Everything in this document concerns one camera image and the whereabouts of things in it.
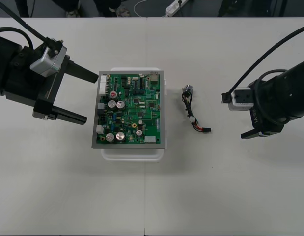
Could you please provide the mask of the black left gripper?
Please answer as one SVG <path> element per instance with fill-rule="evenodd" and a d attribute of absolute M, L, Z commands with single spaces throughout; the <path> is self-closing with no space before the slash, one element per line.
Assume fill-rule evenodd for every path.
<path fill-rule="evenodd" d="M 13 59 L 4 82 L 4 95 L 8 100 L 33 107 L 33 116 L 39 119 L 63 120 L 79 125 L 87 117 L 54 106 L 64 74 L 96 83 L 98 74 L 70 60 L 67 48 L 62 47 L 53 58 L 43 50 L 42 56 L 29 47 L 24 47 Z"/>

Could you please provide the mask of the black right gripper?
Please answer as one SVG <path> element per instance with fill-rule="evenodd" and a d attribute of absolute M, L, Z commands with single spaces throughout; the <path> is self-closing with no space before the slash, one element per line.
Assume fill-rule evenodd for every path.
<path fill-rule="evenodd" d="M 277 125 L 265 119 L 258 108 L 252 107 L 250 110 L 250 117 L 253 129 L 241 134 L 241 139 L 252 139 L 259 136 L 271 136 L 280 133 L 284 125 Z"/>

